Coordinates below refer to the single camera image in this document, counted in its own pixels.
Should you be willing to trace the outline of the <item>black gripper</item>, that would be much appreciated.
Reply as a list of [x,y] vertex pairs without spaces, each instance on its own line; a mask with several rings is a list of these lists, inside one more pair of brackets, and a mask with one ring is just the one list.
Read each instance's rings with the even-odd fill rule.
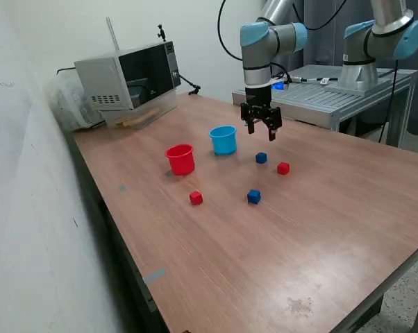
[[281,109],[271,108],[271,87],[246,87],[246,103],[240,105],[240,116],[248,128],[248,133],[254,134],[255,123],[258,119],[267,126],[269,141],[274,141],[276,132],[282,127]]

